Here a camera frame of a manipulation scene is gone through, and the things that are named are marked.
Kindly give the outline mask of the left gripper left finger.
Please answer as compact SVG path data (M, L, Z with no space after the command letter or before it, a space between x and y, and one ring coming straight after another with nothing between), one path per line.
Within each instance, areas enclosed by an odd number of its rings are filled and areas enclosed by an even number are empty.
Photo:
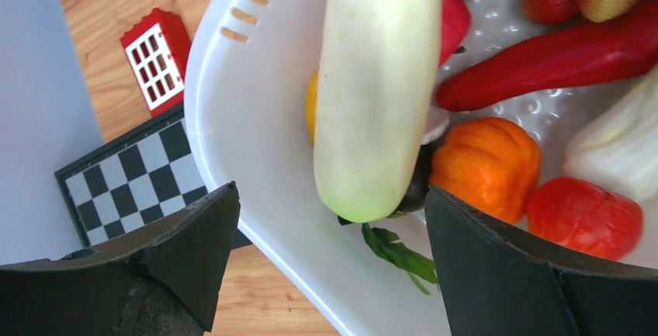
M240 202L230 182L58 260L1 268L3 335L201 335L213 327Z

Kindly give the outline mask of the white plastic basket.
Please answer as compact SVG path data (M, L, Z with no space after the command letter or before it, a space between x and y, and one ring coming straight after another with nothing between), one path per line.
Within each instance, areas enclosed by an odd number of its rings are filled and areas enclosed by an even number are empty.
M192 45L185 114L210 189L233 181L240 230L343 335L454 335L441 290L425 296L342 226L317 195L305 120L326 0L212 0ZM619 262L657 271L657 201Z

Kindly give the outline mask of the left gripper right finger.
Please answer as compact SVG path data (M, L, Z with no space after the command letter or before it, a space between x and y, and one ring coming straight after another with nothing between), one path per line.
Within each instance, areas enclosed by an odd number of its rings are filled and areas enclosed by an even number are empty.
M596 258L428 192L428 236L454 335L655 335L657 271Z

